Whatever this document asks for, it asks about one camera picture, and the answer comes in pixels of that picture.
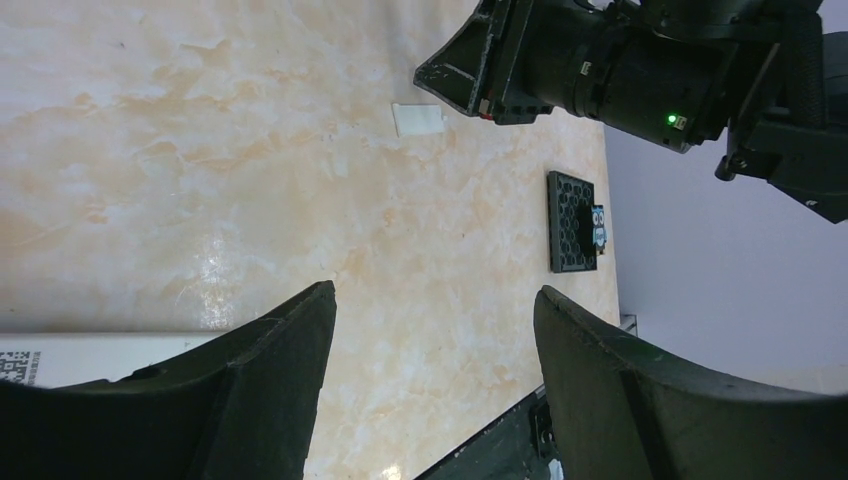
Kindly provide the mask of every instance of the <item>small blue object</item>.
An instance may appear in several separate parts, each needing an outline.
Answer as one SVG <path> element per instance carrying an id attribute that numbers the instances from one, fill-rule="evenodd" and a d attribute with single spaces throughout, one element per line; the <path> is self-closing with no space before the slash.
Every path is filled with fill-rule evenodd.
<path id="1" fill-rule="evenodd" d="M 602 205 L 592 206 L 592 243 L 595 244 L 595 251 L 598 255 L 603 255 L 604 248 L 607 246 L 607 228 L 604 226 L 604 217 Z"/>

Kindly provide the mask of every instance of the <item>qr code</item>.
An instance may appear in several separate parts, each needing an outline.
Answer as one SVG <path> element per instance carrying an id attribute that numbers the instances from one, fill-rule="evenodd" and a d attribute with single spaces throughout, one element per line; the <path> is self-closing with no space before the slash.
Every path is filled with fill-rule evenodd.
<path id="1" fill-rule="evenodd" d="M 41 352 L 0 352 L 0 380 L 32 385 Z"/>

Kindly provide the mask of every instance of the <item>white wall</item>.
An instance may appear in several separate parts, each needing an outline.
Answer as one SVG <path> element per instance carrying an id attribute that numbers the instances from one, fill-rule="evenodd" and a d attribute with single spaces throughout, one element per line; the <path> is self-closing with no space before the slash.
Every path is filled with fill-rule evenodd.
<path id="1" fill-rule="evenodd" d="M 826 31 L 848 30 L 848 2 L 820 13 Z M 722 139 L 681 156 L 607 129 L 622 313 L 728 373 L 848 364 L 848 222 L 763 181 L 716 180 L 724 151 Z"/>

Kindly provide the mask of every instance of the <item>small white paper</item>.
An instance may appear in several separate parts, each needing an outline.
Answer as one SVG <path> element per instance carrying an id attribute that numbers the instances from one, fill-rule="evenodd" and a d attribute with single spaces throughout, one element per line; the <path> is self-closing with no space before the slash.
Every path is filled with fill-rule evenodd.
<path id="1" fill-rule="evenodd" d="M 401 105 L 393 103 L 392 113 L 395 115 L 395 128 L 397 128 L 399 137 L 445 132 L 442 107 L 438 105 Z"/>

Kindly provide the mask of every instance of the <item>marble pattern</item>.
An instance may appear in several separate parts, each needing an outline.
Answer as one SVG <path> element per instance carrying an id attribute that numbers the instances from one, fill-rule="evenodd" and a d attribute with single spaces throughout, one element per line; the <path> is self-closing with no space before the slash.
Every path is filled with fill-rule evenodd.
<path id="1" fill-rule="evenodd" d="M 414 478 L 541 383 L 541 285 L 618 319 L 614 235 L 547 268 L 545 171 L 609 205 L 600 125 L 395 133 L 475 4 L 3 2 L 0 328 L 225 330 L 332 279 L 306 478 Z"/>

